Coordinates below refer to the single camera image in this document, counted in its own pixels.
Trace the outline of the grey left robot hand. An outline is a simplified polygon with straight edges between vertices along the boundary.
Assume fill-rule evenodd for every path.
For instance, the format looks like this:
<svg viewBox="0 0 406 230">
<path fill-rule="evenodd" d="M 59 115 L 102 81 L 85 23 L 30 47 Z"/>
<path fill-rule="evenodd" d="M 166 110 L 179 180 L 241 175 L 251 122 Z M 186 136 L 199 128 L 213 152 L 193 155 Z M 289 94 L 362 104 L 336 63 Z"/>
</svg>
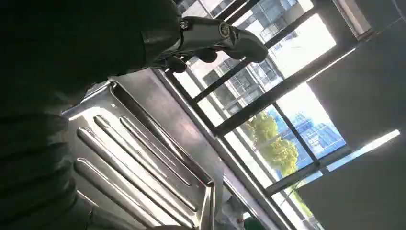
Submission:
<svg viewBox="0 0 406 230">
<path fill-rule="evenodd" d="M 59 114 L 108 77 L 217 51 L 257 63 L 268 53 L 253 33 L 183 17 L 172 0 L 3 0 L 0 116 Z"/>
</svg>

